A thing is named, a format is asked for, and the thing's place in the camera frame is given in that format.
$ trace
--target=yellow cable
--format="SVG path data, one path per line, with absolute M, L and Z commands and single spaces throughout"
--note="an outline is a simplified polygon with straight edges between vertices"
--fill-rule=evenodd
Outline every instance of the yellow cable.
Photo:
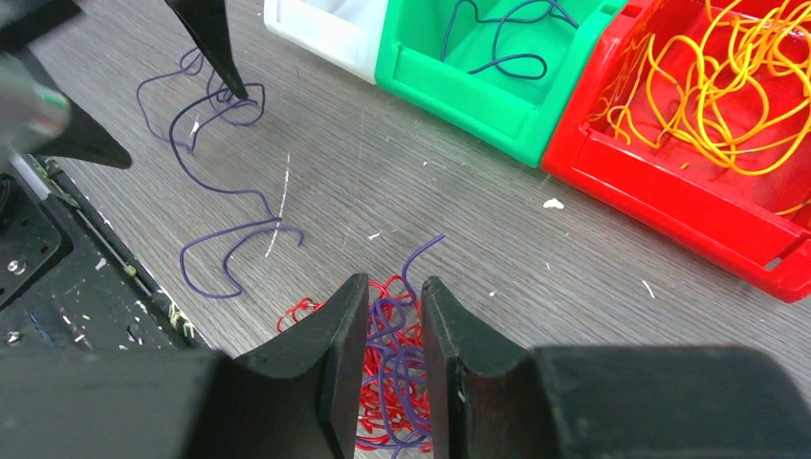
M 762 176 L 774 172 L 783 166 L 797 152 L 805 137 L 811 132 L 811 33 L 808 33 L 802 24 L 811 22 L 811 0 L 803 2 L 788 11 L 791 0 L 784 0 L 780 6 L 768 11 L 762 18 L 750 19 L 741 17 L 732 11 L 742 0 L 733 0 L 718 14 L 712 12 L 711 0 L 705 0 L 705 11 L 710 26 L 697 41 L 685 35 L 676 35 L 668 40 L 657 55 L 654 54 L 656 35 L 651 33 L 642 43 L 645 50 L 632 59 L 624 59 L 623 72 L 609 88 L 611 96 L 600 97 L 605 109 L 590 117 L 596 120 L 606 116 L 608 123 L 614 129 L 615 139 L 622 138 L 631 144 L 632 137 L 643 142 L 650 148 L 659 148 L 665 135 L 690 144 L 702 156 L 713 164 L 728 168 L 734 172 L 750 177 Z M 725 60 L 706 55 L 707 44 L 718 29 L 728 28 L 730 39 L 727 44 Z M 786 56 L 780 46 L 790 34 L 801 34 L 808 55 L 802 62 L 794 62 Z M 676 45 L 686 46 L 693 54 L 693 60 L 687 70 L 685 81 L 680 83 L 676 77 L 661 67 L 662 60 L 669 50 Z M 616 100 L 622 93 L 628 79 L 634 74 L 631 70 L 636 67 L 636 80 L 628 94 L 625 104 L 610 106 L 611 100 Z M 766 90 L 760 83 L 764 72 L 771 77 L 794 77 L 800 81 L 805 95 L 798 103 L 784 113 L 773 116 L 772 107 Z M 718 80 L 731 74 L 733 77 L 723 86 Z M 678 94 L 678 106 L 672 115 L 666 116 L 657 105 L 653 97 L 654 77 L 663 77 L 671 83 Z M 629 105 L 637 93 L 645 91 L 647 103 L 658 122 L 659 135 L 655 140 L 649 139 L 637 128 Z M 757 101 L 762 111 L 754 126 L 746 132 L 735 135 L 719 102 L 724 98 L 734 97 L 744 89 L 752 89 L 757 93 Z M 754 139 L 763 131 L 777 126 L 797 114 L 805 112 L 805 122 L 795 134 L 769 144 L 759 146 L 741 146 Z M 788 144 L 785 152 L 772 164 L 761 169 L 750 170 L 742 167 L 738 162 L 739 155 L 747 155 Z M 793 208 L 777 212 L 777 215 L 789 215 L 801 208 L 811 205 L 811 200 L 803 202 Z

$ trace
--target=plastic bin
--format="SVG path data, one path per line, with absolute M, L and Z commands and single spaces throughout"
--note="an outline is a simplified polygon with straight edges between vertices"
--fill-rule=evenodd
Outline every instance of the plastic bin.
M 265 0 L 265 27 L 375 84 L 387 0 Z
M 474 1 L 480 18 L 496 18 L 522 0 Z M 468 74 L 491 61 L 497 28 L 493 23 L 476 24 L 470 5 L 460 8 L 446 61 L 441 62 L 456 0 L 389 0 L 378 84 L 537 167 L 594 44 L 625 1 L 559 0 L 579 23 L 576 30 L 554 17 L 530 25 L 505 25 L 498 41 L 499 56 L 532 53 L 547 62 L 543 79 L 528 80 L 503 75 L 495 68 Z M 512 17 L 538 17 L 546 6 L 537 3 Z M 539 73 L 540 69 L 536 61 L 528 59 L 503 66 L 511 72 Z
M 746 0 L 736 12 L 763 17 L 779 3 Z M 713 0 L 712 4 L 725 7 L 729 0 Z M 636 72 L 627 69 L 644 50 L 641 45 L 648 33 L 656 33 L 659 49 L 654 53 L 658 54 L 671 36 L 683 33 L 695 38 L 708 24 L 703 0 L 631 0 L 597 44 L 541 167 L 765 292 L 794 302 L 811 294 L 811 207 L 787 217 L 775 212 L 811 197 L 811 156 L 806 154 L 811 145 L 802 146 L 792 160 L 772 174 L 743 177 L 724 172 L 674 138 L 665 139 L 659 149 L 615 140 L 605 119 L 607 106 L 615 100 L 627 101 L 636 78 Z M 806 46 L 802 37 L 796 40 L 792 46 Z M 726 47 L 727 42 L 727 38 L 717 40 L 714 46 Z M 662 67 L 684 71 L 686 49 L 671 49 Z M 676 50 L 685 51 L 679 54 Z M 797 97 L 802 97 L 798 88 L 764 84 L 775 105 L 794 105 Z M 660 91 L 657 98 L 671 94 L 658 87 L 654 90 Z M 638 93 L 638 98 L 644 97 L 644 92 Z M 643 105 L 635 105 L 635 101 L 630 109 L 637 110 L 637 124 L 644 124 L 645 112 L 639 108 Z M 730 120 L 746 122 L 759 113 L 757 100 L 736 100 Z M 766 151 L 757 157 L 771 162 L 772 155 L 777 154 L 780 151 Z

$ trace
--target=red string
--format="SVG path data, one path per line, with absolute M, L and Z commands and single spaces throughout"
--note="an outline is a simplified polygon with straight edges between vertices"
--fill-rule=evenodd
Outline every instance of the red string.
M 403 283 L 403 279 L 399 275 L 392 275 L 385 281 L 384 284 L 380 284 L 374 280 L 369 280 L 369 287 L 376 289 L 378 291 L 378 298 L 391 298 L 392 295 L 389 292 L 391 289 L 392 284 L 395 282 Z M 423 330 L 420 326 L 420 301 L 419 298 L 415 298 L 412 295 L 406 293 L 404 295 L 399 295 L 393 297 L 396 301 L 407 301 L 412 300 L 414 302 L 414 309 L 417 314 L 417 321 L 403 330 L 394 332 L 392 337 L 396 340 L 397 344 L 400 346 L 418 346 L 420 348 L 423 347 Z M 305 297 L 302 298 L 295 306 L 288 309 L 278 320 L 276 323 L 276 331 L 279 333 L 283 332 L 282 324 L 285 321 L 285 318 L 289 317 L 292 323 L 296 323 L 304 316 L 308 314 L 312 314 L 314 311 L 317 311 L 324 303 L 315 303 L 312 298 Z M 383 306 L 383 313 L 387 320 L 391 320 L 391 316 L 394 313 L 394 307 L 391 305 Z M 380 324 L 379 328 L 384 328 L 384 324 Z M 393 340 L 389 340 L 387 345 L 395 348 L 395 342 Z M 372 346 L 367 346 L 366 350 L 363 353 L 363 374 L 365 377 L 375 376 L 381 371 L 381 354 L 380 351 Z M 421 379 L 425 380 L 425 374 L 421 376 Z M 387 434 L 374 436 L 373 434 L 376 432 L 380 432 L 383 426 L 383 414 L 381 413 L 381 404 L 380 404 L 380 395 L 379 395 L 379 387 L 378 380 L 376 378 L 368 378 L 368 381 L 365 382 L 361 387 L 361 415 L 358 419 L 358 425 L 361 426 L 362 430 L 366 432 L 367 436 L 358 435 L 359 440 L 363 440 L 366 443 L 362 444 L 358 442 L 358 449 L 362 450 L 373 450 L 376 448 L 370 447 L 368 444 L 379 445 L 381 447 L 390 445 L 391 438 Z M 410 433 L 414 431 L 414 426 L 408 420 L 403 410 L 402 405 L 400 404 L 400 400 L 397 396 L 397 391 L 400 391 L 401 395 L 408 396 L 411 401 L 411 405 L 413 406 L 415 412 L 425 419 L 429 419 L 430 407 L 428 406 L 428 394 L 426 390 L 426 385 L 424 382 L 417 383 L 417 382 L 407 382 L 404 383 L 401 387 L 396 387 L 394 382 L 391 378 L 384 379 L 384 398 L 385 398 L 385 405 L 386 405 L 386 415 L 388 417 L 389 423 L 391 425 L 392 430 L 397 434 L 399 438 L 405 438 Z M 424 430 L 430 431 L 430 426 L 420 426 Z M 422 452 L 430 452 L 431 443 L 426 443 L 421 447 Z

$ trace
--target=tangled cable pile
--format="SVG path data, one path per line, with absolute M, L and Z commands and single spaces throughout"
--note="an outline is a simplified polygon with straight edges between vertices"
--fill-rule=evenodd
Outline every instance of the tangled cable pile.
M 233 298 L 235 296 L 242 295 L 245 291 L 242 284 L 239 283 L 238 280 L 231 274 L 229 269 L 229 260 L 231 256 L 240 248 L 243 244 L 251 240 L 258 234 L 264 234 L 269 232 L 276 232 L 276 231 L 292 231 L 298 235 L 298 244 L 304 241 L 304 233 L 301 229 L 295 227 L 287 227 L 281 226 L 281 218 L 276 216 L 274 212 L 271 210 L 271 205 L 268 202 L 268 198 L 265 194 L 258 190 L 258 189 L 224 189 L 218 186 L 209 185 L 202 180 L 200 180 L 194 173 L 189 170 L 186 162 L 184 161 L 183 156 L 180 154 L 180 148 L 183 148 L 187 154 L 193 155 L 194 149 L 197 146 L 197 136 L 200 135 L 200 132 L 208 126 L 214 120 L 223 120 L 226 123 L 232 126 L 250 126 L 255 124 L 257 121 L 262 119 L 262 116 L 265 114 L 265 86 L 261 83 L 247 83 L 245 86 L 248 88 L 250 92 L 258 92 L 258 98 L 249 98 L 246 100 L 239 100 L 235 99 L 233 93 L 226 89 L 225 83 L 220 83 L 219 87 L 212 92 L 214 77 L 216 73 L 213 69 L 208 74 L 208 81 L 206 82 L 206 95 L 202 98 L 199 98 L 192 102 L 189 106 L 182 109 L 177 116 L 172 120 L 169 124 L 167 129 L 166 136 L 160 134 L 155 128 L 152 126 L 152 123 L 149 121 L 149 117 L 146 114 L 146 108 L 144 107 L 142 101 L 142 90 L 143 88 L 154 81 L 158 81 L 168 77 L 175 77 L 175 76 L 185 76 L 185 77 L 196 77 L 203 72 L 203 68 L 205 66 L 205 58 L 203 54 L 200 53 L 199 50 L 192 49 L 186 54 L 184 54 L 179 63 L 179 69 L 170 72 L 164 75 L 154 76 L 143 81 L 141 84 L 138 85 L 138 88 L 135 91 L 135 99 L 138 102 L 139 107 L 141 108 L 141 113 L 143 114 L 143 121 L 146 123 L 146 128 L 149 132 L 154 136 L 156 139 L 166 142 L 172 149 L 172 152 L 175 154 L 175 159 L 178 162 L 180 168 L 185 172 L 187 177 L 204 189 L 209 191 L 213 191 L 219 194 L 225 195 L 241 195 L 241 194 L 249 194 L 253 196 L 257 196 L 261 202 L 262 207 L 265 213 L 265 216 L 257 219 L 255 221 L 245 223 L 242 225 L 237 225 L 229 229 L 222 229 L 216 231 L 212 234 L 207 234 L 205 236 L 199 237 L 194 239 L 193 241 L 185 244 L 183 248 L 180 250 L 180 269 L 181 274 L 183 276 L 183 280 L 186 282 L 188 287 L 193 290 L 195 293 L 204 296 L 206 298 L 212 299 L 226 299 L 226 298 Z M 175 127 L 177 126 L 178 121 L 188 112 L 196 108 L 197 106 L 207 102 L 210 106 L 212 115 L 204 119 L 203 122 L 194 122 L 194 126 L 191 130 L 190 135 L 190 142 L 182 142 L 175 138 Z M 246 120 L 237 120 L 231 118 L 229 113 L 231 112 L 243 112 L 243 109 L 252 109 L 255 111 L 255 114 L 248 117 Z M 223 275 L 226 279 L 230 282 L 231 285 L 234 286 L 236 289 L 234 292 L 228 294 L 213 294 L 210 292 L 206 292 L 191 281 L 188 275 L 188 271 L 186 270 L 186 253 L 199 244 L 204 242 L 210 241 L 211 239 L 215 239 L 220 236 L 224 236 L 227 234 L 233 234 L 236 232 L 240 232 L 242 230 L 252 229 L 247 234 L 243 235 L 236 244 L 234 244 L 231 249 L 229 249 L 226 254 L 223 256 L 222 261 L 220 262 L 220 266 L 223 272 Z
M 547 8 L 546 11 L 542 12 L 537 17 L 532 17 L 528 19 L 520 19 L 514 18 L 513 15 L 517 12 L 523 10 L 524 8 L 534 5 L 536 3 L 546 3 Z M 490 18 L 490 19 L 481 19 L 479 18 L 479 8 L 473 2 L 473 0 L 458 0 L 456 5 L 453 7 L 453 12 L 450 14 L 450 21 L 448 23 L 448 27 L 445 29 L 445 39 L 442 42 L 442 52 L 440 53 L 439 60 L 445 62 L 448 53 L 448 42 L 450 41 L 450 33 L 453 30 L 453 26 L 456 24 L 456 17 L 459 14 L 459 9 L 464 4 L 469 4 L 473 8 L 473 18 L 477 24 L 498 24 L 495 29 L 495 35 L 493 36 L 493 46 L 491 49 L 491 61 L 482 65 L 481 67 L 477 67 L 473 70 L 468 71 L 469 74 L 475 75 L 479 72 L 483 72 L 491 67 L 495 67 L 498 69 L 499 72 L 506 75 L 507 77 L 519 78 L 519 79 L 541 79 L 546 76 L 547 71 L 549 70 L 548 66 L 546 65 L 546 60 L 540 55 L 536 55 L 533 53 L 521 53 L 517 55 L 505 55 L 503 57 L 498 57 L 498 39 L 501 37 L 501 33 L 504 29 L 505 24 L 535 24 L 540 22 L 541 20 L 545 19 L 547 16 L 556 17 L 558 19 L 563 20 L 573 28 L 579 27 L 577 21 L 569 15 L 568 12 L 558 4 L 557 0 L 525 0 L 518 5 L 514 6 L 510 9 L 507 14 L 503 17 L 499 18 Z M 532 59 L 537 61 L 541 66 L 541 71 L 537 75 L 524 75 L 524 74 L 517 74 L 514 72 L 510 72 L 501 64 L 505 62 L 509 62 L 511 60 L 519 60 L 519 59 Z
M 390 449 L 395 458 L 405 448 L 430 451 L 430 417 L 426 391 L 425 357 L 420 301 L 408 282 L 408 267 L 431 246 L 445 236 L 440 234 L 413 253 L 399 275 L 385 283 L 369 281 L 378 291 L 369 305 L 369 327 L 363 356 L 361 411 L 358 424 L 365 435 L 357 436 L 358 448 L 364 450 Z M 392 286 L 400 282 L 402 295 L 392 295 Z M 276 330 L 281 333 L 286 317 L 293 323 L 314 312 L 323 303 L 303 298 L 279 318 Z M 413 308 L 416 323 L 407 325 L 408 312 Z
M 763 18 L 751 19 L 731 13 L 741 0 L 734 0 L 718 15 L 712 14 L 710 0 L 705 0 L 706 13 L 711 21 L 698 42 L 685 35 L 671 38 L 658 55 L 654 55 L 655 34 L 647 42 L 647 59 L 642 59 L 637 79 L 625 105 L 617 105 L 608 112 L 608 121 L 614 128 L 615 137 L 622 137 L 630 144 L 631 136 L 622 127 L 623 122 L 631 133 L 651 148 L 659 148 L 666 134 L 682 142 L 688 142 L 705 158 L 715 165 L 733 170 L 738 174 L 750 177 L 762 176 L 774 172 L 784 165 L 798 150 L 800 144 L 811 131 L 811 35 L 803 23 L 811 21 L 811 2 L 804 2 L 788 10 L 789 0 L 771 9 Z M 707 54 L 707 44 L 720 28 L 729 28 L 730 40 L 725 58 L 716 58 Z M 796 35 L 803 37 L 802 47 L 805 58 L 795 62 L 785 54 L 789 39 Z M 665 71 L 660 65 L 670 49 L 681 43 L 693 54 L 693 60 L 684 81 L 679 81 Z M 678 107 L 669 118 L 657 105 L 653 96 L 653 79 L 661 76 L 676 87 Z M 781 114 L 772 113 L 769 96 L 761 81 L 764 78 L 795 78 L 798 87 L 802 88 L 802 101 Z M 659 136 L 651 140 L 640 133 L 634 124 L 633 114 L 628 104 L 645 85 L 647 102 L 661 128 Z M 724 98 L 746 98 L 744 91 L 755 91 L 762 113 L 755 125 L 745 132 L 734 134 L 730 123 L 725 118 L 724 110 L 719 103 Z M 776 128 L 781 123 L 802 114 L 804 122 L 799 132 L 787 134 L 785 138 L 768 144 L 752 146 L 753 139 L 767 129 Z M 761 169 L 742 167 L 738 157 L 777 147 L 785 147 L 785 152 L 772 164 Z M 787 215 L 811 200 L 793 208 L 778 212 Z

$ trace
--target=tangled red wire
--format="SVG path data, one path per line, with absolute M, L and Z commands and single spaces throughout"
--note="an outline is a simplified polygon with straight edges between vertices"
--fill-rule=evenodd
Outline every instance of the tangled red wire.
M 374 280 L 369 280 L 369 287 L 378 291 L 378 299 L 392 298 L 398 302 L 412 300 L 414 303 L 414 309 L 416 311 L 416 322 L 404 327 L 402 330 L 393 331 L 388 337 L 388 340 L 385 342 L 385 345 L 389 346 L 392 350 L 396 350 L 397 345 L 401 347 L 416 346 L 422 349 L 423 333 L 422 327 L 420 326 L 421 309 L 419 298 L 413 297 L 407 291 L 403 295 L 392 297 L 389 289 L 391 289 L 392 284 L 395 282 L 402 283 L 403 278 L 398 274 L 392 275 L 388 278 L 388 280 L 385 281 L 384 284 Z M 312 314 L 323 304 L 323 302 L 316 303 L 310 297 L 302 298 L 295 306 L 288 309 L 284 315 L 279 318 L 278 322 L 276 323 L 276 330 L 279 333 L 283 331 L 282 324 L 284 323 L 286 317 L 289 317 L 293 323 L 296 323 L 304 318 L 304 316 Z M 382 309 L 385 319 L 390 322 L 392 315 L 394 314 L 394 306 L 384 303 L 382 305 Z M 368 328 L 370 334 L 373 333 L 373 331 L 386 327 L 386 324 L 383 324 L 382 321 L 377 325 L 379 325 L 379 327 Z M 390 448 L 392 443 L 392 439 L 387 433 L 383 433 L 382 435 L 373 435 L 376 432 L 381 432 L 381 430 L 384 431 L 384 416 L 381 411 L 381 400 L 378 392 L 379 383 L 377 378 L 372 378 L 378 376 L 381 371 L 384 371 L 384 369 L 381 368 L 382 359 L 383 356 L 381 350 L 378 347 L 368 345 L 367 343 L 366 350 L 363 355 L 364 379 L 361 387 L 361 410 L 358 418 L 358 424 L 361 426 L 362 430 L 366 432 L 367 436 L 360 434 L 357 436 L 358 449 L 366 451 L 384 447 Z M 407 365 L 408 369 L 410 370 L 412 365 L 408 363 Z M 415 434 L 415 428 L 406 416 L 406 411 L 400 403 L 398 390 L 401 394 L 406 393 L 407 390 L 411 405 L 410 409 L 413 409 L 413 411 L 420 418 L 428 419 L 430 408 L 428 406 L 425 372 L 421 372 L 419 375 L 419 381 L 414 381 L 413 379 L 404 382 L 400 381 L 399 387 L 391 378 L 383 378 L 383 381 L 385 412 L 389 425 L 393 431 L 398 433 L 398 437 L 408 438 L 409 436 Z M 421 426 L 421 428 L 422 430 L 430 431 L 430 426 Z M 424 443 L 420 446 L 422 452 L 430 452 L 430 448 L 430 442 Z

